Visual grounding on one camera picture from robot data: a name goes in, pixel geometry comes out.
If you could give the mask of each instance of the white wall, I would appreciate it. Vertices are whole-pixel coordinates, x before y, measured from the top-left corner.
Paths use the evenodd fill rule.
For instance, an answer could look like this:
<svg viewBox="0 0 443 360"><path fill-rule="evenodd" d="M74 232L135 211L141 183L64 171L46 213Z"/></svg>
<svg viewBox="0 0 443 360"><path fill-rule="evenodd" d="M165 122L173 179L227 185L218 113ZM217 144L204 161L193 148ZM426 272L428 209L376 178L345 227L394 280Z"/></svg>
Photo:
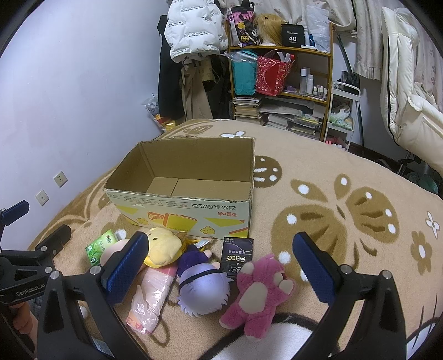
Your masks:
<svg viewBox="0 0 443 360"><path fill-rule="evenodd" d="M354 67L357 39L342 34L342 41L349 58L349 62ZM346 70L346 63L340 50L336 36L334 36L334 64L332 71L333 81L339 80L342 75L342 70ZM369 80L360 76L360 90L361 90L361 120L363 123L363 137L365 147L377 151L391 159L403 159L406 155L406 150L398 146L390 134L385 129L380 110L380 92L381 82L377 80ZM361 145L360 130L358 120L356 122L355 132L352 137L352 142Z"/></svg>
<svg viewBox="0 0 443 360"><path fill-rule="evenodd" d="M2 248L27 248L138 141L158 136L141 102L157 92L166 13L158 0L45 0L14 35L0 58L0 208L31 208Z"/></svg>

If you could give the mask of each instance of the green tissue package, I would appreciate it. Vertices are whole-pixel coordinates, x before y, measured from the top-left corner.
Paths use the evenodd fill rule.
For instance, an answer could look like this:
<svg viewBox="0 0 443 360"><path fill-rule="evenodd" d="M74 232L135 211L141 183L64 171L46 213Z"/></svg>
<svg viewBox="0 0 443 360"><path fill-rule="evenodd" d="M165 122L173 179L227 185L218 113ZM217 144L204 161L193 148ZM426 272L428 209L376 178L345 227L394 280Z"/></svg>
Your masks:
<svg viewBox="0 0 443 360"><path fill-rule="evenodd" d="M114 232L109 230L105 232L102 236L100 236L97 240L95 240L92 244L89 244L86 249L86 254L88 255L88 259L91 265L95 265L100 261L101 254L110 247L112 244L115 244L117 239L115 238Z"/></svg>

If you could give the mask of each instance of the pink plastic-wrapped package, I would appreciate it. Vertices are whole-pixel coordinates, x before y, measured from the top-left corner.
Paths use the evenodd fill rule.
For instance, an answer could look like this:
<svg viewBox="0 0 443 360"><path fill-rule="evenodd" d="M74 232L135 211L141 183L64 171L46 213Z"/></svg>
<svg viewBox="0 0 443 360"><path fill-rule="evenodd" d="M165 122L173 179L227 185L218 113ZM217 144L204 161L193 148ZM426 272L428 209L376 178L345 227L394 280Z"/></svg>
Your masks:
<svg viewBox="0 0 443 360"><path fill-rule="evenodd" d="M159 323L160 311L177 273L177 265L154 269L148 267L132 298L126 323L142 334L150 334Z"/></svg>

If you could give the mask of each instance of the pink teddy bear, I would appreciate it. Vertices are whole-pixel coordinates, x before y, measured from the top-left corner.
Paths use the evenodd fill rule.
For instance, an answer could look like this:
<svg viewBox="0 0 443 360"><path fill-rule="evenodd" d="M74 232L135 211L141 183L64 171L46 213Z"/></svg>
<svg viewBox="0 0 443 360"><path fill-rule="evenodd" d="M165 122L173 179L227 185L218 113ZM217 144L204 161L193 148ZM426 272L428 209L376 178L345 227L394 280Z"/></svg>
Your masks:
<svg viewBox="0 0 443 360"><path fill-rule="evenodd" d="M237 286L240 293L220 318L220 325L236 329L245 324L246 337L259 341L266 336L276 307L294 292L295 283L285 279L283 265L269 254L244 264L237 275Z"/></svg>

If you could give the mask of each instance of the bed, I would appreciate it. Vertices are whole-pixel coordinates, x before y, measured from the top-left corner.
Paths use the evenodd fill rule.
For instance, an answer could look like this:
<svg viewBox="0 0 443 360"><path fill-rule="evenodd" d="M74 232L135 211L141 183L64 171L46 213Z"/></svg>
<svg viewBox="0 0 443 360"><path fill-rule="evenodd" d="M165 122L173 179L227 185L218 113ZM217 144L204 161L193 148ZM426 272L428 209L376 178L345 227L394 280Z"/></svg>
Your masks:
<svg viewBox="0 0 443 360"><path fill-rule="evenodd" d="M249 236L254 259L274 253L295 279L295 295L277 308L268 336L253 343L241 329L223 329L225 310L200 318L182 313L174 283L159 325L151 335L134 337L154 359L290 359L326 311L291 253L291 240L307 232L339 264L357 272L392 271L406 321L408 358L419 348L443 310L442 200L369 160L289 131L234 120L198 119L183 123L162 138L253 137L255 174ZM131 225L109 202L103 185L112 169L69 204L30 246L61 224L73 230L70 242L55 258L64 275L89 268L85 246L109 229ZM210 248L218 259L222 241ZM139 275L116 311L125 319ZM230 300L235 299L235 291ZM344 348L361 304L355 306L337 351ZM91 334L100 334L90 319Z"/></svg>

